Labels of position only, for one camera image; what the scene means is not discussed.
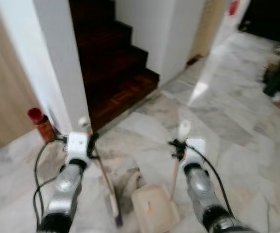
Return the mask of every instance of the staircase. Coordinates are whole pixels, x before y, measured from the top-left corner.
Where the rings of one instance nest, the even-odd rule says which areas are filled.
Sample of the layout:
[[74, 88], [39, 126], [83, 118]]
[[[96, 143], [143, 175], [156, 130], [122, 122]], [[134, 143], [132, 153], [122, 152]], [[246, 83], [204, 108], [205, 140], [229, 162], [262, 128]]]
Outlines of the staircase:
[[115, 2], [70, 0], [93, 130], [156, 89], [159, 75], [145, 68], [148, 52], [131, 45], [132, 28], [115, 20]]

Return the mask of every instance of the marble floor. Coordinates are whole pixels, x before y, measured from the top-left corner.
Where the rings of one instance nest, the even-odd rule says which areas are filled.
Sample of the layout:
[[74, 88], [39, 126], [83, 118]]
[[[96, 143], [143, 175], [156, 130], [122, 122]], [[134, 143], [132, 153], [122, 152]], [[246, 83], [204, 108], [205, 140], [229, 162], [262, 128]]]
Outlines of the marble floor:
[[[139, 167], [146, 183], [170, 188], [173, 149], [179, 122], [193, 122], [190, 138], [206, 141], [205, 155], [215, 164], [235, 216], [260, 233], [280, 232], [280, 110], [262, 93], [258, 82], [272, 42], [249, 34], [234, 33], [201, 60], [148, 97], [145, 104], [106, 132], [98, 142], [107, 169]], [[33, 233], [33, 161], [37, 132], [0, 151], [0, 233]], [[42, 161], [52, 176], [63, 163], [63, 153], [53, 146]], [[72, 233], [138, 233], [134, 214], [116, 230], [104, 196], [106, 187], [96, 167], [83, 179]], [[216, 184], [216, 193], [222, 195]], [[51, 187], [45, 189], [48, 200]], [[197, 222], [179, 173], [175, 202], [181, 221], [170, 233], [204, 233]]]

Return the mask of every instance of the dustpan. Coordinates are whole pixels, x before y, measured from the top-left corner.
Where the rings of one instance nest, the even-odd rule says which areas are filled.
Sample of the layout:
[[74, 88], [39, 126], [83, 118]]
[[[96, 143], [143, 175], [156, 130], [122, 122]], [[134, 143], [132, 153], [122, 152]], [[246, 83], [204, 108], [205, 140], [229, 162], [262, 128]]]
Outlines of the dustpan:
[[163, 184], [150, 184], [131, 195], [141, 233], [163, 233], [180, 221], [175, 203]]

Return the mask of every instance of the wooden door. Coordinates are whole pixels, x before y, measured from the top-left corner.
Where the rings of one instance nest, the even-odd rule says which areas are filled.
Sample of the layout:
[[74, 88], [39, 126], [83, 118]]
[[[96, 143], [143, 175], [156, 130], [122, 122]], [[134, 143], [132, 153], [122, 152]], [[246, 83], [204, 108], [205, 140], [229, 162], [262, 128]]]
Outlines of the wooden door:
[[0, 20], [0, 148], [33, 129], [26, 111], [38, 102]]
[[221, 23], [225, 4], [225, 0], [206, 0], [188, 61], [196, 56], [208, 55], [215, 33]]

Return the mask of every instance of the red bottle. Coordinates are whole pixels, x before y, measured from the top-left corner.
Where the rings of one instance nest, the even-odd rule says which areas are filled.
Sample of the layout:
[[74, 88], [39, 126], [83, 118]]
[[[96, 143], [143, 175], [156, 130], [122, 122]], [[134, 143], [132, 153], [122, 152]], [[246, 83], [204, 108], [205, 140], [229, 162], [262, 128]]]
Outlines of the red bottle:
[[238, 5], [239, 5], [239, 0], [233, 0], [232, 1], [231, 6], [229, 7], [229, 11], [228, 11], [228, 14], [230, 16], [233, 16], [233, 15], [236, 14]]
[[27, 114], [41, 134], [44, 142], [49, 142], [50, 140], [57, 138], [48, 117], [44, 115], [39, 108], [32, 108]]

